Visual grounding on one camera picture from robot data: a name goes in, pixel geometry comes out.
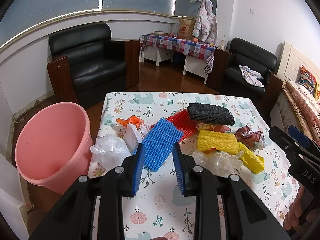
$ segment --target white puffer jacket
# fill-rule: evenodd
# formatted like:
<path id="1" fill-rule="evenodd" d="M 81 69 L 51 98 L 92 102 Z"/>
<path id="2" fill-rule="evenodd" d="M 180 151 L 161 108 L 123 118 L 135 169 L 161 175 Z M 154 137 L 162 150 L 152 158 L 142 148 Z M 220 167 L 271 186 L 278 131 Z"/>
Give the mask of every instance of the white puffer jacket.
<path id="1" fill-rule="evenodd" d="M 207 44 L 215 44 L 217 32 L 217 21 L 212 13 L 212 2 L 210 0 L 203 0 L 192 35 L 199 37 L 200 41 Z"/>

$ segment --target brown paper bag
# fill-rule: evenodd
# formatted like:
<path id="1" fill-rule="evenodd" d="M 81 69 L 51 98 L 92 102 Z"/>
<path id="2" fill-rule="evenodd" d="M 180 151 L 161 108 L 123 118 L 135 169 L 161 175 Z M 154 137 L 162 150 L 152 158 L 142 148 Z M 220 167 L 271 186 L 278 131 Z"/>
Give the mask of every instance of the brown paper bag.
<path id="1" fill-rule="evenodd" d="M 180 31 L 179 36 L 184 39 L 192 39 L 192 32 L 195 27 L 196 20 L 179 19 Z"/>

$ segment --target colorful pillow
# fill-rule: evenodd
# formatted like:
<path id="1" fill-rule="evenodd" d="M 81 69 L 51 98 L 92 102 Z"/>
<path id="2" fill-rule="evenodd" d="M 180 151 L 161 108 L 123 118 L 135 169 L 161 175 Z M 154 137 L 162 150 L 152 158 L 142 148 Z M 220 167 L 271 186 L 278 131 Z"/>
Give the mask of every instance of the colorful pillow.
<path id="1" fill-rule="evenodd" d="M 315 93 L 313 95 L 318 105 L 320 105 L 320 87 L 319 86 L 320 84 L 318 84 L 317 82 L 315 87 Z"/>
<path id="2" fill-rule="evenodd" d="M 304 65 L 301 65 L 301 71 L 300 76 L 298 79 L 298 82 L 303 85 L 310 93 L 311 95 L 314 94 L 314 90 L 316 87 L 316 77 L 312 75 L 310 71 L 308 71 Z"/>

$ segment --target metal screw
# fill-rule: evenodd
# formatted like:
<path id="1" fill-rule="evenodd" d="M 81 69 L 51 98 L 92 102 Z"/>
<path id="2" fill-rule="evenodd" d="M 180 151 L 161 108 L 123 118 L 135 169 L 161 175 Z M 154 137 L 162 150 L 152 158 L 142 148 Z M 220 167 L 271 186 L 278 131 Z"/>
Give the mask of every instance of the metal screw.
<path id="1" fill-rule="evenodd" d="M 193 167 L 193 170 L 195 171 L 195 172 L 202 172 L 203 171 L 203 168 L 201 167 L 201 166 L 194 166 Z"/>
<path id="2" fill-rule="evenodd" d="M 230 176 L 230 179 L 233 180 L 233 181 L 239 181 L 240 177 L 237 174 L 232 174 Z"/>
<path id="3" fill-rule="evenodd" d="M 122 173 L 122 172 L 124 172 L 124 167 L 122 167 L 122 166 L 116 167 L 116 168 L 115 168 L 115 172 L 116 172 L 116 173 Z"/>
<path id="4" fill-rule="evenodd" d="M 85 176 L 85 175 L 80 176 L 79 179 L 78 179 L 78 181 L 81 182 L 81 183 L 86 182 L 87 180 L 88 180 L 88 177 Z"/>

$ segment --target sofa backrest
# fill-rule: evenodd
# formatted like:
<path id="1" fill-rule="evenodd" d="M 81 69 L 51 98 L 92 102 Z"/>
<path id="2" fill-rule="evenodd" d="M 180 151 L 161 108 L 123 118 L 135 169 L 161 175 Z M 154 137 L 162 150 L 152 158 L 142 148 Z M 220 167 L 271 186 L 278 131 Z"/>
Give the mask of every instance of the sofa backrest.
<path id="1" fill-rule="evenodd" d="M 110 40 L 111 30 L 104 22 L 96 22 L 67 28 L 49 36 L 51 55 L 82 47 L 97 41 Z"/>
<path id="2" fill-rule="evenodd" d="M 230 50 L 236 53 L 234 63 L 247 66 L 265 76 L 268 69 L 276 70 L 278 59 L 271 52 L 260 48 L 248 41 L 234 38 L 230 44 Z"/>

